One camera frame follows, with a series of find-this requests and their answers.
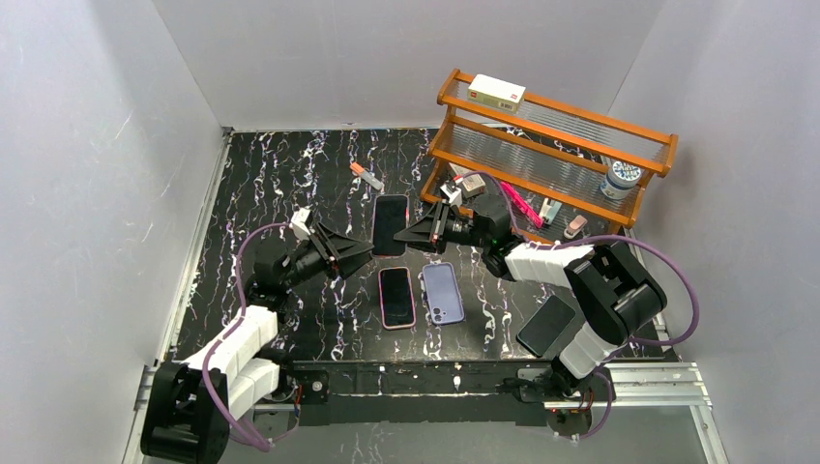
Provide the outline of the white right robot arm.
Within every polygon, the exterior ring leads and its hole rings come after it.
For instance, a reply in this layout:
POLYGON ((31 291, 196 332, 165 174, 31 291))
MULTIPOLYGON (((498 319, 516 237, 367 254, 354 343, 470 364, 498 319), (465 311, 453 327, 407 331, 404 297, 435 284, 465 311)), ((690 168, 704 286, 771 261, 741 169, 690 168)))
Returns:
POLYGON ((442 253, 449 243, 478 248, 490 273, 510 281, 564 287, 584 323, 551 361, 550 384, 566 391, 586 381, 667 306, 656 280, 630 252, 622 236, 599 236, 597 244, 576 241, 545 246, 513 229, 513 214, 501 196, 480 197, 472 212, 441 200, 416 222, 395 233, 411 248, 442 253))

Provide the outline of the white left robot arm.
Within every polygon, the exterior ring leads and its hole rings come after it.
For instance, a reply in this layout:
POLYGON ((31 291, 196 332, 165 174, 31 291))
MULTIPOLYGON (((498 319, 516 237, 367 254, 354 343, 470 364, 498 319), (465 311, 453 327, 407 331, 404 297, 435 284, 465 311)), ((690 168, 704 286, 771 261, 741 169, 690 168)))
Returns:
POLYGON ((317 275, 346 279, 371 258, 373 245, 322 223, 291 223, 297 243, 286 250, 263 226, 250 233, 251 267, 242 246, 235 261, 239 309, 198 352, 163 362, 154 374, 140 450, 176 463, 217 463, 230 440, 269 451, 248 414, 278 389, 281 363, 263 349, 278 335, 281 308, 292 289, 317 275))

